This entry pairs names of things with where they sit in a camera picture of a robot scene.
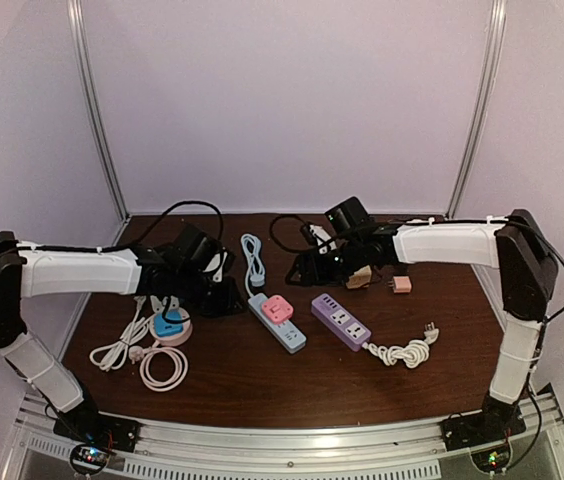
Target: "purple power strip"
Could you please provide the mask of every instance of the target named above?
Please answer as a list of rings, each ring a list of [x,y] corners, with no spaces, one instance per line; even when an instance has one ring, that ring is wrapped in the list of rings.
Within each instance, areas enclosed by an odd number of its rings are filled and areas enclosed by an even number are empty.
[[[357,352],[371,338],[371,330],[351,315],[342,305],[324,293],[311,302],[311,313],[329,327],[351,350]]]

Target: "power outlet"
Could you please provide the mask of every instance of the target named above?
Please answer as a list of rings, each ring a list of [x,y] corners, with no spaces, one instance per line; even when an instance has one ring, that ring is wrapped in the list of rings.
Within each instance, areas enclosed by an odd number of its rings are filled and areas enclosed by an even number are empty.
[[[267,296],[263,293],[258,293],[249,298],[249,310],[258,317],[260,322],[271,332],[275,339],[286,348],[287,352],[293,354],[304,348],[306,345],[306,337],[291,320],[276,325],[265,315],[262,311],[262,305],[267,300]]]
[[[329,294],[313,299],[311,313],[354,352],[371,338],[371,331]]]

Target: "robotic arm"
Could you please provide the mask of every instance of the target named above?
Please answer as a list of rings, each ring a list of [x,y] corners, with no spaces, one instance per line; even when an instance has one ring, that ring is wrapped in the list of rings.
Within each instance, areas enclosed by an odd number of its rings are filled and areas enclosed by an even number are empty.
[[[85,386],[28,331],[20,298],[50,293],[108,292],[177,296],[204,316],[244,309],[235,280],[224,277],[234,256],[192,225],[158,248],[133,245],[102,249],[46,247],[0,233],[0,356],[51,403],[56,433],[104,448],[133,450],[137,423],[107,417]]]
[[[338,248],[300,253],[287,275],[301,285],[344,283],[358,269],[371,265],[446,262],[499,269],[506,331],[497,368],[482,411],[452,418],[442,428],[449,450],[480,445],[524,431],[517,404],[538,360],[558,265],[531,214],[515,210],[484,223],[414,220],[375,223],[352,197],[326,212]],[[299,280],[292,280],[299,274]]]

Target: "light blue power strip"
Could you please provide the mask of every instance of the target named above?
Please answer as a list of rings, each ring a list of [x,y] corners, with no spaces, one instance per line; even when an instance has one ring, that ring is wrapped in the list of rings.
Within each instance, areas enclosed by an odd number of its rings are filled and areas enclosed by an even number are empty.
[[[262,304],[268,300],[263,293],[258,293],[249,298],[249,309],[260,319],[269,332],[277,339],[278,342],[286,348],[287,352],[295,353],[306,345],[306,337],[296,327],[291,320],[276,325],[262,312]]]

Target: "light blue power cord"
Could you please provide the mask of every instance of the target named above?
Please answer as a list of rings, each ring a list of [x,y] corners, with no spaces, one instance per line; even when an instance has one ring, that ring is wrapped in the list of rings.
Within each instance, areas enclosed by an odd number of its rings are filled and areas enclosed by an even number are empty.
[[[242,243],[242,253],[246,258],[246,275],[244,276],[244,288],[249,294],[249,298],[253,297],[251,285],[254,287],[263,287],[266,277],[266,269],[264,263],[260,258],[260,251],[262,250],[262,242],[255,235],[245,233],[240,239]]]

